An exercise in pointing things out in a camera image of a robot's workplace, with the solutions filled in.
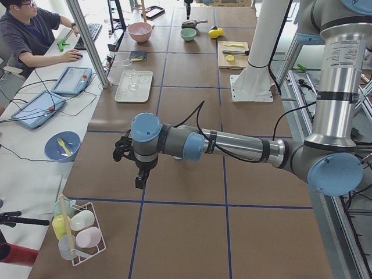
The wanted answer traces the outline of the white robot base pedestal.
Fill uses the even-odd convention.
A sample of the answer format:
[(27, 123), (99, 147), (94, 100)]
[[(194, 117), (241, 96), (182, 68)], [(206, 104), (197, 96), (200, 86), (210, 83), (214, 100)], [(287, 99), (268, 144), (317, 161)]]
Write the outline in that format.
[(265, 0), (262, 2), (247, 67), (240, 75), (231, 75), (233, 102), (272, 102), (270, 61), (276, 51), (277, 39), (288, 17), (292, 2)]

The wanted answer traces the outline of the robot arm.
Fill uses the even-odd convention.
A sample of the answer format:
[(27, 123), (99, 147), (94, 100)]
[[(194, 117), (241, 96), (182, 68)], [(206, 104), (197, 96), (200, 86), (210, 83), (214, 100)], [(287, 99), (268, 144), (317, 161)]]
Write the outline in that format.
[(371, 2), (301, 1), (298, 35), (303, 44), (324, 44), (312, 131), (303, 142), (171, 126), (151, 113), (141, 113), (131, 122), (124, 150), (139, 169), (135, 186), (145, 188), (159, 154), (197, 161), (203, 153), (220, 153), (284, 169), (324, 195), (341, 196), (355, 189), (363, 178), (363, 166), (350, 134), (371, 38)]
[(187, 20), (189, 20), (190, 15), (191, 15), (191, 4), (193, 3), (193, 0), (184, 0), (184, 5), (186, 8), (186, 15), (187, 15)]

